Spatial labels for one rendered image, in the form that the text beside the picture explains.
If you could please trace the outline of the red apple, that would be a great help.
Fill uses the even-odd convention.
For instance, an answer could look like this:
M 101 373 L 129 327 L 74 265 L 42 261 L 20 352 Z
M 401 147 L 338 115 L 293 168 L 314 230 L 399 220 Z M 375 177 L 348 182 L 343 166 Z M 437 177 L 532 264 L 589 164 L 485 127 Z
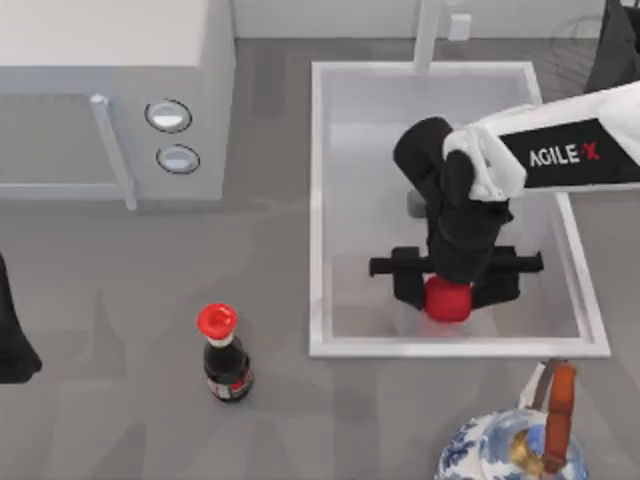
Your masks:
M 431 319 L 443 323 L 467 320 L 472 310 L 470 284 L 456 284 L 439 276 L 425 282 L 425 312 Z

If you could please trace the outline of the white sink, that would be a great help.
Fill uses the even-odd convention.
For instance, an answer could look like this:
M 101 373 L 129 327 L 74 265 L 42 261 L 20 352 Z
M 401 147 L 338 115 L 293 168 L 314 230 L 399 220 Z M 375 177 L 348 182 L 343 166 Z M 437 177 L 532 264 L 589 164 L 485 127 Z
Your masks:
M 409 183 L 393 147 L 432 115 L 455 126 L 524 103 L 538 104 L 525 61 L 316 62 L 312 66 L 310 341 L 316 357 L 606 358 L 611 354 L 569 197 L 514 200 L 502 244 L 541 253 L 513 302 L 440 324 L 398 302 L 369 260 L 395 246 L 423 247 L 426 224 L 408 213 Z

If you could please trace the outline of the blue and white teapot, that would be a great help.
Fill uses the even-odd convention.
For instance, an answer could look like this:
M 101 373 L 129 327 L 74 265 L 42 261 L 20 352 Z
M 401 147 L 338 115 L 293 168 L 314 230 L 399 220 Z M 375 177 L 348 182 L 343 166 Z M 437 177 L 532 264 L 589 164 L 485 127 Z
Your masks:
M 539 362 L 513 408 L 476 416 L 443 449 L 433 480 L 589 480 L 572 435 L 576 368 Z

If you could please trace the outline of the dark bottle with red cap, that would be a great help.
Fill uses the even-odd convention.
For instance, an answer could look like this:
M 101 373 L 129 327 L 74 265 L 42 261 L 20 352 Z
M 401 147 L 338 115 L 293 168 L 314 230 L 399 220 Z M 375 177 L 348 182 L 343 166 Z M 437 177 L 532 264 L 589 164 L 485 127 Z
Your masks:
M 196 318 L 197 328 L 206 339 L 203 368 L 207 384 L 224 403 L 244 399 L 254 380 L 249 354 L 236 336 L 237 323 L 236 311 L 224 303 L 204 306 Z

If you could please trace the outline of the tall white tap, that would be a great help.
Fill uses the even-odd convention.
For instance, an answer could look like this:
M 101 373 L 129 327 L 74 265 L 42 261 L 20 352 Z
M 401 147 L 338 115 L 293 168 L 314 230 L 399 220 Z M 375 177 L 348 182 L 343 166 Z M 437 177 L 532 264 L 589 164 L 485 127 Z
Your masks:
M 412 62 L 416 74 L 429 73 L 443 3 L 444 0 L 419 1 Z

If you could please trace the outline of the small microwave knob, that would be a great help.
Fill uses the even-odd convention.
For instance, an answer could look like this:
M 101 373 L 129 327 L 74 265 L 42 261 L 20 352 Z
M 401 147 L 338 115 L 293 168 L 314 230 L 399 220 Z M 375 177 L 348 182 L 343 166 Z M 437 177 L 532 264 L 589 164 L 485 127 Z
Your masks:
M 200 156 L 192 148 L 175 144 L 156 152 L 156 163 L 172 175 L 189 175 L 200 167 Z

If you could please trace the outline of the pale microwave oven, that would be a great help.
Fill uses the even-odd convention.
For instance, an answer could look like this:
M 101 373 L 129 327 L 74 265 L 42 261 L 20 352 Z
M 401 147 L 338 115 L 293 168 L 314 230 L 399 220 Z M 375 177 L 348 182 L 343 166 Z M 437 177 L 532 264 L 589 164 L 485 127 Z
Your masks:
M 138 207 L 222 197 L 235 67 L 229 0 L 0 0 L 0 95 L 108 97 Z M 187 130 L 148 124 L 163 99 L 189 108 Z M 195 172 L 156 163 L 175 144 L 198 153 Z

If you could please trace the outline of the large microwave knob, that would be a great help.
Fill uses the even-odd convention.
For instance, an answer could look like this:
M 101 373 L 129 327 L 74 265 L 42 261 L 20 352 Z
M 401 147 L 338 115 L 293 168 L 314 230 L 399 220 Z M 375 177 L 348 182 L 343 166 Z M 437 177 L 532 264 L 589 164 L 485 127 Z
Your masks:
M 189 108 L 174 99 L 163 99 L 147 104 L 144 116 L 152 128 L 166 134 L 183 132 L 191 126 L 193 121 Z

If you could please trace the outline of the microwave oven door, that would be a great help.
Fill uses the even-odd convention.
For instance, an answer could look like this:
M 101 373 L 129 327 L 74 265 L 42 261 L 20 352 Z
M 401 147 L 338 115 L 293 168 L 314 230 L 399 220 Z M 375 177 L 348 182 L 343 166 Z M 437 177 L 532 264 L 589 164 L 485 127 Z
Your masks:
M 0 95 L 0 201 L 124 202 L 90 96 Z

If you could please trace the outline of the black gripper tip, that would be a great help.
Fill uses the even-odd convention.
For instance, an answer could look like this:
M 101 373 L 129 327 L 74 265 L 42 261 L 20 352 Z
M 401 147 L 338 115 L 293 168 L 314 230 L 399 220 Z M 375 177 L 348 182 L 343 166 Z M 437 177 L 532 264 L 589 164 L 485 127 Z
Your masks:
M 43 363 L 17 317 L 6 263 L 0 253 L 0 385 L 25 384 Z

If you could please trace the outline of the white wall socket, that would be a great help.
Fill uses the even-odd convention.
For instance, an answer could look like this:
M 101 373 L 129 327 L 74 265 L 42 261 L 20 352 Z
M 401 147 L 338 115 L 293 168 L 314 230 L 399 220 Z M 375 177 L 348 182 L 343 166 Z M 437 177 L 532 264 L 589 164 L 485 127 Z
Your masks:
M 471 37 L 472 15 L 455 13 L 450 16 L 447 38 L 449 41 L 467 41 Z

